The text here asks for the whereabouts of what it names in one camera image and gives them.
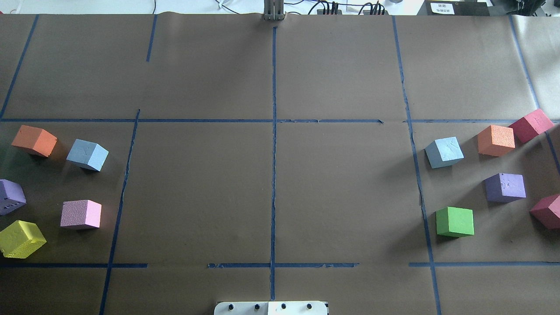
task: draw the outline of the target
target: light blue cube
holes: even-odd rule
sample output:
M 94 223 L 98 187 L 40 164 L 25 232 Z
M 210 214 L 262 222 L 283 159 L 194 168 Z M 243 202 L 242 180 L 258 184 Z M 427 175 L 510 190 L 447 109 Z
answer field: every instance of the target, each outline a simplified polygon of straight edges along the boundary
M 437 139 L 426 147 L 433 169 L 453 165 L 464 158 L 456 137 Z
M 94 142 L 76 139 L 66 158 L 81 168 L 101 171 L 109 152 Z

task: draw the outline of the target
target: green cube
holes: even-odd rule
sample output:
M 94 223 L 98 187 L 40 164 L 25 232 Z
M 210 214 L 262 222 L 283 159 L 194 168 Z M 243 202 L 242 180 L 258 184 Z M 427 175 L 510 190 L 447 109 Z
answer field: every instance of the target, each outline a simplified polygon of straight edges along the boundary
M 465 237 L 474 235 L 473 210 L 446 207 L 436 211 L 438 235 Z

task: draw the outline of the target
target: foam block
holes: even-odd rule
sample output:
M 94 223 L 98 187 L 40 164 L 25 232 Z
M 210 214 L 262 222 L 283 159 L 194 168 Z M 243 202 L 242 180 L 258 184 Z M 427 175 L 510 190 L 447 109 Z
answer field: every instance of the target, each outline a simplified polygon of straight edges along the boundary
M 12 141 L 12 146 L 33 155 L 48 158 L 53 152 L 57 138 L 41 128 L 21 125 L 16 137 Z
M 508 203 L 526 197 L 523 175 L 499 173 L 485 179 L 484 185 L 488 201 Z
M 101 221 L 101 205 L 91 200 L 64 201 L 60 227 L 83 230 L 98 228 Z
M 449 237 L 474 235 L 473 210 L 445 207 L 436 211 L 436 230 L 438 235 Z
M 510 125 L 515 136 L 523 143 L 552 128 L 554 124 L 542 109 L 537 109 Z
M 426 147 L 432 168 L 453 165 L 464 158 L 456 137 L 437 139 Z
M 81 168 L 101 171 L 109 152 L 94 142 L 76 139 L 66 158 Z
M 24 190 L 19 184 L 0 179 L 0 215 L 7 215 L 26 202 Z
M 529 212 L 547 229 L 560 229 L 560 194 L 542 198 Z
M 46 243 L 35 223 L 16 220 L 0 232 L 0 251 L 8 258 L 28 258 Z
M 478 136 L 478 153 L 502 156 L 515 149 L 514 130 L 508 127 L 491 125 Z

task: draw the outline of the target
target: purple cube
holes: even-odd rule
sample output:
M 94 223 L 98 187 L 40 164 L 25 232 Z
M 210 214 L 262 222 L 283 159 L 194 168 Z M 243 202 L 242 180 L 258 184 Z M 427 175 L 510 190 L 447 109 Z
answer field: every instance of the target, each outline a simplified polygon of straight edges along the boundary
M 523 176 L 499 173 L 484 181 L 488 201 L 508 203 L 525 198 Z
M 0 198 L 0 215 L 7 215 L 27 202 L 21 186 L 7 179 L 0 179 Z

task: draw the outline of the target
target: white floor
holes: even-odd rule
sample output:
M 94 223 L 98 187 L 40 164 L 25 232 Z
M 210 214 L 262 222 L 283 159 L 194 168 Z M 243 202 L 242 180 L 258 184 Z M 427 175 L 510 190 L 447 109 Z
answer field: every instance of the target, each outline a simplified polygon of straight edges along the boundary
M 362 4 L 365 0 L 340 0 L 340 4 Z M 218 7 L 217 0 L 156 0 L 156 13 L 171 11 L 177 13 L 232 13 L 225 8 Z M 263 12 L 263 0 L 225 0 L 224 5 L 238 13 Z M 296 3 L 299 0 L 286 0 L 286 3 Z M 403 0 L 391 3 L 389 0 L 380 1 L 391 15 L 416 15 L 423 0 Z M 303 1 L 296 5 L 286 5 L 286 12 L 307 14 L 315 4 Z M 343 6 L 343 14 L 357 14 L 360 7 Z M 153 0 L 0 0 L 0 11 L 3 13 L 51 13 L 51 14 L 150 14 L 154 9 Z M 553 0 L 547 0 L 543 10 L 553 16 L 560 16 L 560 8 L 553 6 Z

